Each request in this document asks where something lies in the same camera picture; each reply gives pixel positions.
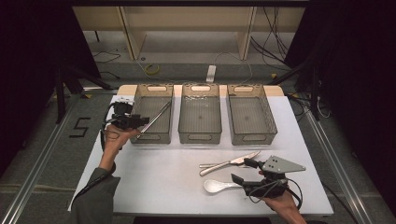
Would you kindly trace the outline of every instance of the metal utensil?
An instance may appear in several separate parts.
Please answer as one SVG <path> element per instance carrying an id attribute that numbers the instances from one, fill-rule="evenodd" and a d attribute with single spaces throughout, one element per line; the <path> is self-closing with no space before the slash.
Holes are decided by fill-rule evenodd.
<path id="1" fill-rule="evenodd" d="M 208 179 L 204 183 L 204 188 L 209 193 L 216 193 L 228 188 L 242 188 L 242 186 L 237 185 L 235 183 L 223 183 L 217 180 Z"/>
<path id="2" fill-rule="evenodd" d="M 158 112 L 158 114 L 142 129 L 142 131 L 140 131 L 140 133 L 144 133 L 149 127 L 151 127 L 151 125 L 155 122 L 155 120 L 157 120 L 160 115 L 163 114 L 163 112 L 165 112 L 165 110 L 171 105 L 171 102 L 169 101 L 168 103 L 166 103 L 161 110 Z M 139 139 L 141 134 L 137 135 L 135 140 Z"/>
<path id="3" fill-rule="evenodd" d="M 231 160 L 231 161 L 225 161 L 225 162 L 223 162 L 223 163 L 219 163 L 219 164 L 217 164 L 217 165 L 215 165 L 215 166 L 212 166 L 212 167 L 209 167 L 209 168 L 206 168 L 206 169 L 202 170 L 202 171 L 199 173 L 199 175 L 200 175 L 200 176 L 207 175 L 207 174 L 209 174 L 210 172 L 215 171 L 215 170 L 217 170 L 217 169 L 219 169 L 219 168 L 221 168 L 221 167 L 223 167 L 223 166 L 229 165 L 229 164 L 233 164 L 233 165 L 242 165 L 242 164 L 244 164 L 244 158 L 253 158 L 253 157 L 255 157 L 255 156 L 256 156 L 257 154 L 259 154 L 259 153 L 260 153 L 260 151 L 254 151 L 254 152 L 252 152 L 252 153 L 249 153 L 249 154 L 247 154 L 247 155 L 245 155 L 245 156 L 242 156 L 242 157 L 233 159 L 233 160 Z"/>
<path id="4" fill-rule="evenodd" d="M 200 164 L 199 168 L 209 168 L 212 166 L 218 165 L 218 163 L 208 163 L 208 164 Z M 248 168 L 245 164 L 238 165 L 239 168 Z"/>

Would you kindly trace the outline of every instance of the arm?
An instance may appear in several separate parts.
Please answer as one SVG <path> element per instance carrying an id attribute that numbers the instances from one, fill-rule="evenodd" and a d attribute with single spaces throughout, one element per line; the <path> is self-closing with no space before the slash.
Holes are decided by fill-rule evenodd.
<path id="1" fill-rule="evenodd" d="M 291 194 L 285 190 L 276 198 L 262 198 L 265 203 L 282 217 L 288 224 L 305 224 L 304 218 L 297 209 Z"/>
<path id="2" fill-rule="evenodd" d="M 106 178 L 75 199 L 68 223 L 111 223 L 113 196 L 120 178 L 112 176 L 110 171 L 120 148 L 137 134 L 138 130 L 123 131 L 114 125 L 107 126 L 105 151 L 99 167 L 93 171 L 88 183 L 102 175 L 106 175 Z"/>

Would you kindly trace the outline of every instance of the transparent plastic bin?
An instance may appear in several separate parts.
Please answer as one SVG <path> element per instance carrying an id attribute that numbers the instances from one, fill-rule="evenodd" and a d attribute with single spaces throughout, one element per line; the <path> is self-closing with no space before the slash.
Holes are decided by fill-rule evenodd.
<path id="1" fill-rule="evenodd" d="M 234 146 L 271 145 L 277 129 L 263 85 L 228 85 L 227 106 Z"/>
<path id="2" fill-rule="evenodd" d="M 172 84 L 140 84 L 134 96 L 133 114 L 149 117 L 150 121 L 160 112 L 164 105 L 171 105 L 140 135 L 131 138 L 133 144 L 170 144 L 173 117 L 174 86 Z"/>
<path id="3" fill-rule="evenodd" d="M 219 85 L 183 85 L 178 123 L 180 143 L 218 144 L 221 131 Z"/>

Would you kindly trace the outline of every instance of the metal rail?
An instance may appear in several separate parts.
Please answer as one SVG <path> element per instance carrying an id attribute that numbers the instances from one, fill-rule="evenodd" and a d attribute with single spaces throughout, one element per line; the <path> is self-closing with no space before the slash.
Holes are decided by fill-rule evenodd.
<path id="1" fill-rule="evenodd" d="M 52 134 L 50 135 L 47 144 L 44 146 L 37 161 L 35 162 L 32 171 L 26 177 L 20 190 L 18 191 L 17 195 L 9 206 L 6 215 L 3 217 L 2 224 L 17 223 L 24 206 L 27 204 L 27 201 L 32 194 L 35 184 L 43 173 L 44 168 L 46 167 L 47 162 L 50 159 L 50 155 L 52 154 L 53 149 L 55 149 L 55 146 L 58 143 L 60 136 L 62 135 L 64 125 L 69 120 L 70 114 L 73 111 L 76 103 L 78 102 L 79 96 L 80 95 L 72 95 L 72 97 L 70 98 L 64 118 L 59 124 L 55 126 L 54 130 L 52 131 Z"/>
<path id="2" fill-rule="evenodd" d="M 359 193 L 356 191 L 355 187 L 353 186 L 343 164 L 337 157 L 337 154 L 330 143 L 329 138 L 327 137 L 326 133 L 324 132 L 321 124 L 319 121 L 316 121 L 314 116 L 311 112 L 307 113 L 308 121 L 311 124 L 311 127 L 317 136 L 320 145 L 329 161 L 330 166 L 334 172 L 335 177 L 340 184 L 342 191 L 344 192 L 346 199 L 349 202 L 351 207 L 352 213 L 354 214 L 355 218 L 359 221 L 359 223 L 373 223 L 372 219 L 370 218 L 366 206 L 364 202 L 361 200 Z"/>

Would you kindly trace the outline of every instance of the sleeve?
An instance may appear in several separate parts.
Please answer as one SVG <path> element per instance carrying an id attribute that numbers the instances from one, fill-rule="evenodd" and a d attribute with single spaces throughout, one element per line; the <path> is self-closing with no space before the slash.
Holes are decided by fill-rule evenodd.
<path id="1" fill-rule="evenodd" d="M 108 174 L 102 168 L 96 168 L 88 183 L 101 175 Z M 113 197 L 119 177 L 110 175 L 85 194 L 74 200 L 68 223 L 111 223 L 113 219 Z"/>

